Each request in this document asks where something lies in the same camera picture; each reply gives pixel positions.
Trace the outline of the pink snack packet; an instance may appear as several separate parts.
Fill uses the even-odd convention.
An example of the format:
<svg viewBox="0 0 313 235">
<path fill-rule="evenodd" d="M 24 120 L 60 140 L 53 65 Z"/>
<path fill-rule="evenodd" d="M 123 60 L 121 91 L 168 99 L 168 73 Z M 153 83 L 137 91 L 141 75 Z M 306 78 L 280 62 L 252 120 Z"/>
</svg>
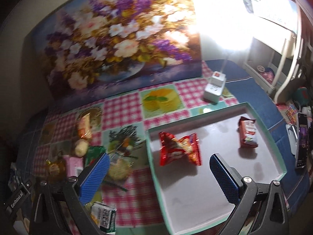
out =
<svg viewBox="0 0 313 235">
<path fill-rule="evenodd" d="M 69 177 L 78 177 L 83 171 L 83 158 L 78 158 L 75 156 L 64 155 L 63 159 L 66 163 L 66 176 Z"/>
</svg>

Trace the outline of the yellow cake packet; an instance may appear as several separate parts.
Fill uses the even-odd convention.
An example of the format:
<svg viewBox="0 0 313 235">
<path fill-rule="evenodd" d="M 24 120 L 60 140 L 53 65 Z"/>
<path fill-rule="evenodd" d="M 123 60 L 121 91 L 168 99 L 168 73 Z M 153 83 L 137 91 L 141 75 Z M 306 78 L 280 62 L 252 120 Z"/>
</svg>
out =
<svg viewBox="0 0 313 235">
<path fill-rule="evenodd" d="M 51 183 L 62 181 L 66 177 L 66 162 L 63 158 L 51 162 L 46 160 L 47 179 Z"/>
</svg>

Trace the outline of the green white snack packet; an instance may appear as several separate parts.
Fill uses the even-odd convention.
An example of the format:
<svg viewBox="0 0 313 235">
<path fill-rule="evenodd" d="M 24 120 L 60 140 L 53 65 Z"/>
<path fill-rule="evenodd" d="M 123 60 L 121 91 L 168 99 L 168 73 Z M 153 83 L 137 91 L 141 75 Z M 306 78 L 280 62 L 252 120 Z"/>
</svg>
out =
<svg viewBox="0 0 313 235">
<path fill-rule="evenodd" d="M 117 209 L 101 202 L 91 206 L 91 218 L 104 234 L 116 234 Z"/>
</svg>

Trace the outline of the round pale yellow bun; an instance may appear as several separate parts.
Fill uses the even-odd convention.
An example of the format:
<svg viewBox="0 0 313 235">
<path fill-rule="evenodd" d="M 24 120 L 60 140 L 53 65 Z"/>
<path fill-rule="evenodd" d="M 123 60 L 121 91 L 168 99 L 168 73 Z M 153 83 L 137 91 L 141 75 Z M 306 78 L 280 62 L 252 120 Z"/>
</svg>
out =
<svg viewBox="0 0 313 235">
<path fill-rule="evenodd" d="M 86 155 L 88 148 L 89 142 L 86 141 L 85 139 L 79 139 L 75 143 L 74 153 L 77 157 L 82 158 L 83 156 Z"/>
</svg>

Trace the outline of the round rice cracker packet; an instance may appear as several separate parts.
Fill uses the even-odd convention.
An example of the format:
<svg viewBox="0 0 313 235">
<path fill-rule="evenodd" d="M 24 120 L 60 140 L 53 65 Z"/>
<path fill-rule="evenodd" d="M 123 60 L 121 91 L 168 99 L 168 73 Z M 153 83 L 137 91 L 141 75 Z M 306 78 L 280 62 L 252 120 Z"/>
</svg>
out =
<svg viewBox="0 0 313 235">
<path fill-rule="evenodd" d="M 112 180 L 126 180 L 132 174 L 132 166 L 129 161 L 118 158 L 110 164 L 108 176 Z"/>
</svg>

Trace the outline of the orange bread roll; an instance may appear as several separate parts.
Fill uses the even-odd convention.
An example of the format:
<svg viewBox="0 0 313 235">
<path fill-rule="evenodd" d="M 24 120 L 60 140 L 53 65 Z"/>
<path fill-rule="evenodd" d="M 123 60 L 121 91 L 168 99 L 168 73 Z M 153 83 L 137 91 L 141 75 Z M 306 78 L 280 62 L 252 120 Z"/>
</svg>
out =
<svg viewBox="0 0 313 235">
<path fill-rule="evenodd" d="M 92 132 L 91 132 L 91 124 L 90 124 L 90 114 L 87 113 L 81 118 L 78 119 L 77 122 L 77 134 L 79 138 L 85 140 L 91 140 Z"/>
</svg>

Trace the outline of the small red snack packet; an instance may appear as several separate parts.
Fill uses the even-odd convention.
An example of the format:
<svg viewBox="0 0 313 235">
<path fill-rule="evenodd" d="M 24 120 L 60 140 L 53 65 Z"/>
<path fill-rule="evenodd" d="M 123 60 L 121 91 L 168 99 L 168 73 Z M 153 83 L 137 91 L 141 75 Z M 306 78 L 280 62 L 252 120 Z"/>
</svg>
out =
<svg viewBox="0 0 313 235">
<path fill-rule="evenodd" d="M 241 116 L 238 121 L 240 147 L 254 149 L 258 147 L 256 120 Z"/>
</svg>

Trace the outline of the red snack bag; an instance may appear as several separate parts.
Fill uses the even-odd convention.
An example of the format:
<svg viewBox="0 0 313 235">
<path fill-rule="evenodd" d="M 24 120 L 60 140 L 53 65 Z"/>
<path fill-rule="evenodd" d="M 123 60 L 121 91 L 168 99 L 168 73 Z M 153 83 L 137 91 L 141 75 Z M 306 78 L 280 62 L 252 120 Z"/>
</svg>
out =
<svg viewBox="0 0 313 235">
<path fill-rule="evenodd" d="M 198 136 L 192 133 L 181 138 L 174 134 L 160 132 L 160 166 L 165 166 L 173 161 L 186 157 L 188 161 L 196 166 L 202 165 L 202 157 Z"/>
</svg>

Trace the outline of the teal rimmed white tray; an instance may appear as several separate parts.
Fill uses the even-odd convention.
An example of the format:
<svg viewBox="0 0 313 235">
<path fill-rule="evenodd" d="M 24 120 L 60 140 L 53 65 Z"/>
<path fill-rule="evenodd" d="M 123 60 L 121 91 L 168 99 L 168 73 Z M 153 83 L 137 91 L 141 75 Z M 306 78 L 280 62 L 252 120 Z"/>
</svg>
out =
<svg viewBox="0 0 313 235">
<path fill-rule="evenodd" d="M 161 165 L 161 132 L 177 138 L 196 134 L 201 165 L 186 156 Z M 195 234 L 224 222 L 246 189 L 243 178 L 269 184 L 287 172 L 274 139 L 247 102 L 151 128 L 146 145 L 170 234 Z"/>
</svg>

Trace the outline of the black phone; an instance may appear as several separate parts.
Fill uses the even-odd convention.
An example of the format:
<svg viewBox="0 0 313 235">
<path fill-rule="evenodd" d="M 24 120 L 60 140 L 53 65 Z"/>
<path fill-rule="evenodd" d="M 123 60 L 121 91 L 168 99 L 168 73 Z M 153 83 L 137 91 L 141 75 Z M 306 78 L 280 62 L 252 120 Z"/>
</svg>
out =
<svg viewBox="0 0 313 235">
<path fill-rule="evenodd" d="M 309 126 L 307 115 L 298 112 L 296 115 L 296 169 L 302 169 L 307 165 L 309 150 Z"/>
</svg>

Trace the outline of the pink checkered food tablecloth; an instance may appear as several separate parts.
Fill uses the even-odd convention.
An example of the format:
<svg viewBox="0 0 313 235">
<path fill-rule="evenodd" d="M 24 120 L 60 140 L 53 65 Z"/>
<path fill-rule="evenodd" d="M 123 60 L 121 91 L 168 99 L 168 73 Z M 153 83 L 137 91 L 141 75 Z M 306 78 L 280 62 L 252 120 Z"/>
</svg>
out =
<svg viewBox="0 0 313 235">
<path fill-rule="evenodd" d="M 44 123 L 37 127 L 34 146 L 29 153 L 30 173 L 44 176 L 46 160 L 51 160 L 59 151 L 67 152 L 72 148 L 77 119 L 87 113 L 92 120 L 91 145 L 111 151 L 125 137 L 127 128 L 135 132 L 141 142 L 150 128 L 236 105 L 237 98 L 228 90 L 222 93 L 218 103 L 203 100 L 202 91 L 213 68 L 207 63 L 203 63 L 202 68 L 201 78 L 146 87 L 68 112 L 51 108 Z M 153 93 L 172 93 L 179 99 L 179 106 L 173 111 L 150 111 L 145 98 Z M 146 150 L 136 150 L 133 155 L 133 171 L 125 182 L 126 190 L 104 186 L 98 198 L 117 208 L 118 234 L 167 234 Z"/>
</svg>

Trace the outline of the white power adapter cube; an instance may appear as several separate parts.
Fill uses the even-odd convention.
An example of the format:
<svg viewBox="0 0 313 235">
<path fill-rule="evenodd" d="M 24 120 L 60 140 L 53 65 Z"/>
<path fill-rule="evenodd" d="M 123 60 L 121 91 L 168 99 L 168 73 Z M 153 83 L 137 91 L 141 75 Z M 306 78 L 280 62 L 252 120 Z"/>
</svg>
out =
<svg viewBox="0 0 313 235">
<path fill-rule="evenodd" d="M 226 75 L 215 71 L 209 78 L 209 82 L 204 89 L 203 98 L 213 103 L 218 103 L 226 83 Z"/>
</svg>

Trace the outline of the floral painting canvas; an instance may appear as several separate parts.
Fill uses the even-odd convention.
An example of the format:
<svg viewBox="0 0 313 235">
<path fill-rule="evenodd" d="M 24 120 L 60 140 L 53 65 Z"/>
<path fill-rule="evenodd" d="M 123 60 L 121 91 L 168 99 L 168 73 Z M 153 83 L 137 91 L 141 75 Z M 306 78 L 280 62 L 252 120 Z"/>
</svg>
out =
<svg viewBox="0 0 313 235">
<path fill-rule="evenodd" d="M 79 105 L 202 74 L 192 0 L 71 0 L 32 31 L 54 99 Z"/>
</svg>

